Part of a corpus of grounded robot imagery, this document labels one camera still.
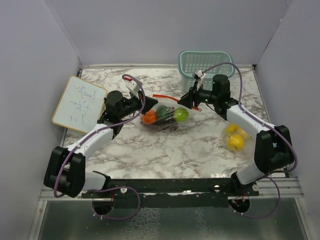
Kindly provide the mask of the orange fake pumpkin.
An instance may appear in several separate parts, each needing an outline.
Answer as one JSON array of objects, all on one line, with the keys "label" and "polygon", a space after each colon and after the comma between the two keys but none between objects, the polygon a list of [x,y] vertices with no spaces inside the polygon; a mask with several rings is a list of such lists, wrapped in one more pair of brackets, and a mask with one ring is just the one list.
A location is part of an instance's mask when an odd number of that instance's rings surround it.
[{"label": "orange fake pumpkin", "polygon": [[146,124],[150,125],[157,121],[157,115],[154,110],[149,110],[147,113],[141,116],[141,121]]}]

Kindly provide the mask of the green fake ball fruit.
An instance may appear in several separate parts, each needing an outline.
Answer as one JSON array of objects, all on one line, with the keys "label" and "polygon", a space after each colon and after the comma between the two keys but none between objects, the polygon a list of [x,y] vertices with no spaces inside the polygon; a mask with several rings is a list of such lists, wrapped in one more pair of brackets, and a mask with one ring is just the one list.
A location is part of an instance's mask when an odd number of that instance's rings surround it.
[{"label": "green fake ball fruit", "polygon": [[189,119],[189,112],[183,107],[178,107],[174,110],[173,118],[176,122],[183,123]]}]

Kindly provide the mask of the clear bag red zipper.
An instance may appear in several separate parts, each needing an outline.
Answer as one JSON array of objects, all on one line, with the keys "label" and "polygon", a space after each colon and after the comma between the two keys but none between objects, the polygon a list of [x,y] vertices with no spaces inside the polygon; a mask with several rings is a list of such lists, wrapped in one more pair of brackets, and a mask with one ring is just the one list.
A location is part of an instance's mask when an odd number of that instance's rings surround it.
[{"label": "clear bag red zipper", "polygon": [[187,108],[178,103],[179,99],[162,94],[153,94],[158,101],[147,113],[140,115],[140,125],[146,130],[174,132],[186,126],[191,117],[202,111],[199,107]]}]

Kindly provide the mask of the dark purple fake grapes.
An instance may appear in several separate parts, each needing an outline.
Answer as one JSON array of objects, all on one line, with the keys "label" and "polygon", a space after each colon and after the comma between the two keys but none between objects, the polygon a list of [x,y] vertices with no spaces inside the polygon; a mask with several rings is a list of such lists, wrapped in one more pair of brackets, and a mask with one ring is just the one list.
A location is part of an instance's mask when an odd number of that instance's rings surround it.
[{"label": "dark purple fake grapes", "polygon": [[170,131],[174,132],[178,129],[178,122],[174,119],[175,107],[160,105],[155,110],[157,120],[152,124],[146,124],[145,127],[151,131]]}]

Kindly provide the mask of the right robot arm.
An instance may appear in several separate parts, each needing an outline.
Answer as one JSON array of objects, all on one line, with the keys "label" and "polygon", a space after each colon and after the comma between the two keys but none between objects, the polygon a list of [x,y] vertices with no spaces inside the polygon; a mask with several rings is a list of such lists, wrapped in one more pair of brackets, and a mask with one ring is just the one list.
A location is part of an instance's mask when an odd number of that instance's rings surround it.
[{"label": "right robot arm", "polygon": [[224,120],[236,124],[255,139],[253,163],[232,175],[229,189],[240,196],[251,184],[270,173],[294,162],[289,129],[284,125],[268,124],[244,108],[231,97],[230,81],[226,75],[218,74],[212,79],[212,89],[205,90],[196,81],[178,104],[192,109],[199,104],[210,104]]}]

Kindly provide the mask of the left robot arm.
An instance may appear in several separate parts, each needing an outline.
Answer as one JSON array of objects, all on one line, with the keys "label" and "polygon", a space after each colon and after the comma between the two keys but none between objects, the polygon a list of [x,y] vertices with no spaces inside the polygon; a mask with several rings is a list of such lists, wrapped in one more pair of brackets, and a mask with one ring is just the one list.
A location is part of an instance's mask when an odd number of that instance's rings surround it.
[{"label": "left robot arm", "polygon": [[76,197],[82,191],[93,190],[97,196],[106,197],[111,190],[110,177],[97,172],[87,172],[87,160],[103,145],[112,141],[123,125],[151,110],[158,100],[138,91],[126,98],[113,90],[104,99],[105,110],[93,129],[68,147],[55,147],[50,155],[43,184],[53,189],[56,198]]}]

